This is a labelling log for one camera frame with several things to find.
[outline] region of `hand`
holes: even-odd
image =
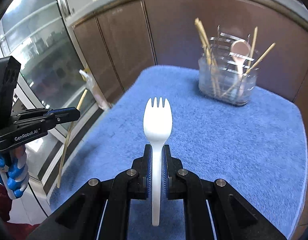
[[[28,166],[26,164],[27,154],[25,150],[25,145],[22,145],[10,152],[12,164],[7,172],[7,187],[13,191],[16,198],[20,198],[23,195],[29,181]],[[5,160],[2,157],[2,154],[0,154],[0,168],[4,167]]]

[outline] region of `red clothing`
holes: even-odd
[[[7,190],[3,185],[0,185],[0,217],[5,222],[5,225],[10,234],[15,240],[25,240],[26,237],[36,228],[39,224],[13,224],[8,223],[10,220],[9,212],[12,209],[12,200],[8,197]]]

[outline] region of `printed logo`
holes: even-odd
[[[33,135],[35,135],[36,133],[38,133],[38,129],[33,130],[33,131],[31,131],[31,132],[28,132],[28,133],[24,133],[24,134],[20,135],[19,137],[15,137],[15,141],[19,141],[19,140],[21,140],[21,139],[24,139],[24,138],[33,136]]]

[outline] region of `glass door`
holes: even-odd
[[[13,0],[0,21],[0,49],[21,63],[18,84],[35,107],[77,106],[85,89],[83,65],[56,0]],[[81,115],[94,103],[88,92]],[[66,136],[69,125],[56,129]]]

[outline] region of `blue fluffy mat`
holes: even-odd
[[[144,70],[112,110],[88,132],[54,189],[55,210],[90,178],[107,180],[131,167],[148,143],[143,114],[149,98],[168,98],[173,157],[203,179],[226,179],[289,238],[307,184],[307,143],[301,114],[291,102],[255,87],[235,107],[205,98],[198,71],[156,66]],[[182,201],[162,200],[160,226],[151,226],[151,202],[132,200],[129,240],[185,239]]]

